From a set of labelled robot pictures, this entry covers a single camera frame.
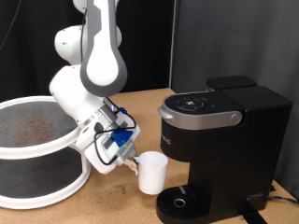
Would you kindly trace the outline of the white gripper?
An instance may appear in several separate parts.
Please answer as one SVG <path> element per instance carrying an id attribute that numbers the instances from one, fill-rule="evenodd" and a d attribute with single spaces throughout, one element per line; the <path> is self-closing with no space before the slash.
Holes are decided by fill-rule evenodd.
<path id="1" fill-rule="evenodd" d="M 127 113 L 99 113 L 79 133 L 76 147 L 83 151 L 91 165 L 101 174 L 108 174 L 117 165 L 127 165 L 138 175 L 135 139 L 140 128 Z"/>

